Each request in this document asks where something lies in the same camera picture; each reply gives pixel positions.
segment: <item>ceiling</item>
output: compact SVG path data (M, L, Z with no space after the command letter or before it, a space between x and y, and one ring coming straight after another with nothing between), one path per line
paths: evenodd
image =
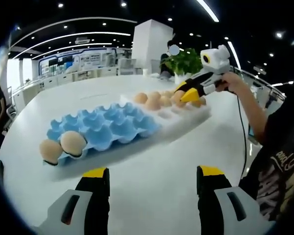
M121 7L121 0L27 2L26 9L30 11L23 10L16 14L16 22L20 30L16 29L12 32L10 45L30 32L59 21L80 17L110 17L137 23L109 19L60 23L26 37L16 46L29 48L63 35L108 31L128 33L131 36L90 34L87 37L94 39L90 43L112 43L113 47L131 48L134 27L154 19L172 27L175 33L174 40L176 43L182 42L183 48L193 47L200 52L210 42L213 47L227 44L224 37L228 37L233 43L243 70L257 74L253 67L263 67L267 75L261 74L259 77L272 84L294 80L294 45L292 45L292 42L294 43L294 3L292 0L287 3L269 0L206 0L217 15L219 23L214 22L196 0L124 1L127 3L126 7ZM64 4L62 8L58 7L60 2ZM283 33L281 39L276 37L277 32ZM76 36L54 40L33 50L44 53L67 47L70 45L69 42L75 39ZM13 58L18 53L12 51L9 57ZM31 54L29 51L19 58L35 56ZM236 65L234 58L231 64Z

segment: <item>printed graphic on shirt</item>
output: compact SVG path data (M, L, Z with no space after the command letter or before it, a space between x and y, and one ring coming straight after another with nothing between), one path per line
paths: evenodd
M258 176L257 202L266 219L276 220L294 194L294 152L280 151L270 159L269 169Z

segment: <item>egg carton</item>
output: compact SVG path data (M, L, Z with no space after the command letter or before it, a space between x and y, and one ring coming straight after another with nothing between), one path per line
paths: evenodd
M137 138L147 138L155 134L161 125L146 115L132 103L111 104L109 108L99 106L92 112L80 110L77 116L65 115L61 121L52 120L47 131L50 140L60 143L61 135L66 131L76 131L86 140L87 145L79 157L63 152L58 165L64 165L69 159L82 159L91 151L108 150L114 142L127 144Z
M211 108L208 104L195 107L187 103L180 108L171 99L171 107L161 106L160 110L151 111L145 108L144 104L134 102L136 94L122 94L120 104L132 103L144 113L153 117L162 128L160 130L163 140L173 141L187 134L211 116Z

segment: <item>tabletop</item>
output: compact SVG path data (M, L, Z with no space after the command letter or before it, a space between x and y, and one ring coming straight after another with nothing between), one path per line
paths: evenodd
M235 95L208 95L212 116L173 142L138 142L130 151L120 148L113 157L107 152L68 167L43 165L39 153L54 118L118 102L122 93L174 87L156 78L124 75L40 92L17 116L0 150L4 187L21 218L29 226L39 226L48 207L66 190L74 189L82 173L106 166L111 187L109 234L200 234L196 167L218 167L232 185L240 180L245 146ZM242 118L247 134L243 109Z

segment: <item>green plant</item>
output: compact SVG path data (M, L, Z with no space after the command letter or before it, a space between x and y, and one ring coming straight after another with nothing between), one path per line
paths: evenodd
M180 51L178 55L171 55L164 59L161 64L165 64L177 75L194 74L202 69L200 56L197 55L193 48Z

